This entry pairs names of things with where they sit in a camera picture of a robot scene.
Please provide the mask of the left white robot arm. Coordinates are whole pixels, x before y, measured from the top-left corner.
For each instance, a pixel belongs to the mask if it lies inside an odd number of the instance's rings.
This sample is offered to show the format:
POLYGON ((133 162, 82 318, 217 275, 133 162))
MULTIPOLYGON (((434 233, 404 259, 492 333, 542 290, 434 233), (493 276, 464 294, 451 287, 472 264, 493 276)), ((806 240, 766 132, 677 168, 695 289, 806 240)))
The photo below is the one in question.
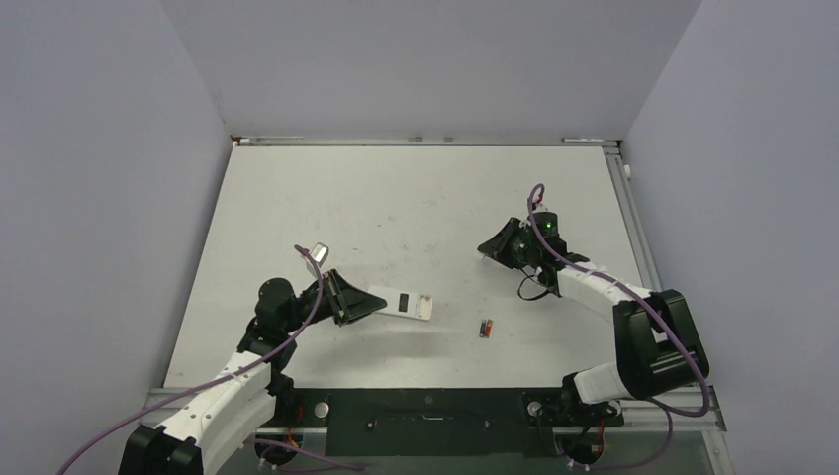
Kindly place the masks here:
POLYGON ((337 270, 301 293, 285 278, 258 290, 254 316, 216 378, 184 392, 185 405, 154 427, 138 426, 126 442, 122 474, 215 474, 260 426, 293 417, 294 382, 284 371, 311 324, 342 327, 387 306, 349 284, 337 270))

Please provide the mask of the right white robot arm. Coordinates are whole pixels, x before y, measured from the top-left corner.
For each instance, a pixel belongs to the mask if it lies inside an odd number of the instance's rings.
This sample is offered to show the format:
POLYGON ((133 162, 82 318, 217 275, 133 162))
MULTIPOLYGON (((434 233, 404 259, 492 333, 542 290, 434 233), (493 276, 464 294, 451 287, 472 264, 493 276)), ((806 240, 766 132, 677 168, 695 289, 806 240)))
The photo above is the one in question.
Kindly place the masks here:
POLYGON ((573 300, 611 325, 613 360, 563 378, 558 400, 567 421, 582 424, 613 401, 655 403, 659 395, 693 383, 701 393, 699 408, 666 411, 690 418, 709 412, 709 362, 683 294, 627 284, 569 251, 552 212, 511 218, 477 249, 506 268, 534 270, 545 293, 573 300))

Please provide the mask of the aluminium rail right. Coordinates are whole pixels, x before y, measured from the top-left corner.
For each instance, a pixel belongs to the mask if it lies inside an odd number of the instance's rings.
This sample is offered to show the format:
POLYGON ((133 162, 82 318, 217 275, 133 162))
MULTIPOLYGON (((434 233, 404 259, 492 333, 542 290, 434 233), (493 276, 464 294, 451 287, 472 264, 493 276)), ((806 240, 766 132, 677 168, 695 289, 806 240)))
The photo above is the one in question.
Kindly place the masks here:
POLYGON ((621 142, 615 142, 603 147, 608 174, 628 233, 640 279, 646 288, 662 291, 664 287, 633 196, 631 170, 624 160, 620 145, 621 142))

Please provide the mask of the white red remote control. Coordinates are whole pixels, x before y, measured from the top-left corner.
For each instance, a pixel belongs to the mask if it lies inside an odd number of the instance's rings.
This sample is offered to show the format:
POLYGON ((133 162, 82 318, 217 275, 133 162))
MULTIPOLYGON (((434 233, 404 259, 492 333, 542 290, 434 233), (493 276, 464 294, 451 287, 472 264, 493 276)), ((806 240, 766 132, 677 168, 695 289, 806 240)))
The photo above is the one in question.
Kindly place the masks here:
POLYGON ((428 294, 382 286, 371 286, 368 292, 386 302, 376 314, 422 322, 431 319, 433 299, 428 294))

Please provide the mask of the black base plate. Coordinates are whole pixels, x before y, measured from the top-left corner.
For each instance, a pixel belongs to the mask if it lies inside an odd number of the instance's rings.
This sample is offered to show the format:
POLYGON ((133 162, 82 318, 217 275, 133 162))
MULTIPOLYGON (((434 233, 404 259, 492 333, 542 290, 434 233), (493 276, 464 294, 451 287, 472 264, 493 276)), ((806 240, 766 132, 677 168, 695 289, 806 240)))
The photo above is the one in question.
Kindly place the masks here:
POLYGON ((575 406, 557 388, 297 389, 258 434, 322 435, 328 456, 549 457, 624 424, 617 403, 575 406))

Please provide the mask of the aluminium rail back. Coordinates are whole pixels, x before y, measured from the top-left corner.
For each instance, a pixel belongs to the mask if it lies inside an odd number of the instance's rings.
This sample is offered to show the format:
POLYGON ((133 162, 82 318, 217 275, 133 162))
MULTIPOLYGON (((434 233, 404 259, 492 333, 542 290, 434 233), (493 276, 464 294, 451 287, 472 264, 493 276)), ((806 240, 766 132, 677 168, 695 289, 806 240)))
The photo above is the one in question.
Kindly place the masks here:
POLYGON ((232 137, 237 146, 596 146, 619 148, 618 140, 600 139, 459 139, 413 136, 390 139, 313 139, 305 137, 232 137))

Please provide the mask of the aluminium rail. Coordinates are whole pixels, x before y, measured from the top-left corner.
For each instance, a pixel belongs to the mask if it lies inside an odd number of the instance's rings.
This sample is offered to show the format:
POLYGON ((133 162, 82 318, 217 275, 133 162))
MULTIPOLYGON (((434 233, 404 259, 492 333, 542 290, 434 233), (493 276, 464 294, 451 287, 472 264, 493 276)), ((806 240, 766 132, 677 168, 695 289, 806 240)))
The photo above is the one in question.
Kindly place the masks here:
POLYGON ((662 291, 664 287, 633 196, 631 170, 624 160, 620 145, 621 142, 615 142, 603 147, 608 174, 628 233, 640 279, 646 288, 662 291))
POLYGON ((237 146, 596 146, 619 148, 618 140, 600 139, 459 139, 413 136, 390 139, 313 139, 305 137, 232 137, 237 146))

